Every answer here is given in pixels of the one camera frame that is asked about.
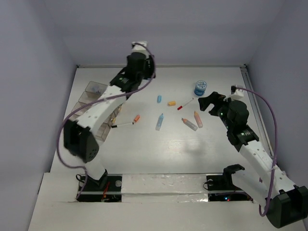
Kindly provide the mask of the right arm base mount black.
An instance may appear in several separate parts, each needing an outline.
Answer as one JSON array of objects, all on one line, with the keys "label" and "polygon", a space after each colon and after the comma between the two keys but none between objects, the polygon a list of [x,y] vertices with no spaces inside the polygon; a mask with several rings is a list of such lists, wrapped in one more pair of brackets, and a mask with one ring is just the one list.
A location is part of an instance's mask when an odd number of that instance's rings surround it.
[{"label": "right arm base mount black", "polygon": [[253,199],[232,181],[232,175],[237,171],[245,170],[239,164],[231,165],[223,169],[221,174],[206,176],[203,188],[207,191],[210,202],[253,201]]}]

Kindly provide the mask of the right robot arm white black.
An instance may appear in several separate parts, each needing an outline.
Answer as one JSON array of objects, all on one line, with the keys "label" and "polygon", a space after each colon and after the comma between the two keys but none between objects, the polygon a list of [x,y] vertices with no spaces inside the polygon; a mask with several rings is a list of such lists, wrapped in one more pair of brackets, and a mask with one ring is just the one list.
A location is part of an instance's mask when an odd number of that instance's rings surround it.
[{"label": "right robot arm white black", "polygon": [[240,99],[243,93],[234,90],[229,96],[212,92],[198,100],[200,110],[218,116],[227,129],[227,137],[232,146],[241,154],[258,174],[253,177],[239,164],[223,169],[220,175],[208,175],[204,187],[209,192],[240,191],[248,194],[259,204],[269,222],[282,228],[308,217],[308,189],[297,186],[277,166],[275,159],[266,152],[259,137],[248,126],[249,112]]}]

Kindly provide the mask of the blue slime jar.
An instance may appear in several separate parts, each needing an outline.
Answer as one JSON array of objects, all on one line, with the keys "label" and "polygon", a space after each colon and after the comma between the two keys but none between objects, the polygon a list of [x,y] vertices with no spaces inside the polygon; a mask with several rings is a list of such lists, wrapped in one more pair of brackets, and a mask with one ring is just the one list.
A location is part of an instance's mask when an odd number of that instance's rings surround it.
[{"label": "blue slime jar", "polygon": [[197,96],[203,96],[207,88],[207,83],[203,80],[199,80],[195,84],[194,94]]}]

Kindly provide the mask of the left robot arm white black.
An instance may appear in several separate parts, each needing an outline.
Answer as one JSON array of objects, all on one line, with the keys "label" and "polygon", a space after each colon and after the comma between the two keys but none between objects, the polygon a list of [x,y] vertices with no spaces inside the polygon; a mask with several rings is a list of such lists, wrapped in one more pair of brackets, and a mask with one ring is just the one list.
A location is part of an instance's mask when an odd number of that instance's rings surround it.
[{"label": "left robot arm white black", "polygon": [[133,52],[127,56],[127,65],[110,81],[100,102],[75,120],[64,124],[64,148],[71,155],[79,158],[85,165],[90,185],[101,190],[106,186],[107,170],[99,157],[99,145],[95,138],[99,128],[106,119],[121,106],[144,79],[155,77],[153,55]]}]

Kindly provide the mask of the black white pen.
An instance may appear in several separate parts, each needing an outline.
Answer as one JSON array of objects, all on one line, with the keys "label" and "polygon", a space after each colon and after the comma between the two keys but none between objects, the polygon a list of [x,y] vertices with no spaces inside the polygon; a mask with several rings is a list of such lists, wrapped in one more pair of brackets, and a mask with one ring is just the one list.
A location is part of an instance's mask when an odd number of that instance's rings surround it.
[{"label": "black white pen", "polygon": [[120,127],[124,127],[124,126],[130,126],[130,125],[134,125],[135,122],[129,122],[129,123],[124,123],[124,124],[119,124],[119,125],[112,125],[111,128],[120,128]]}]

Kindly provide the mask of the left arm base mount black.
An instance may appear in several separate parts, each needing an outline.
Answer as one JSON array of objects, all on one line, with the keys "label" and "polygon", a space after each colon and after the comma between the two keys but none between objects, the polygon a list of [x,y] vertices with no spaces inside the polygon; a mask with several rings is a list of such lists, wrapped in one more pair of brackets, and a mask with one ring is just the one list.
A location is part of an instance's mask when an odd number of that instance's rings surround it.
[{"label": "left arm base mount black", "polygon": [[122,201],[122,175],[109,175],[107,171],[99,180],[85,175],[76,174],[79,181],[77,201],[79,202],[121,202]]}]

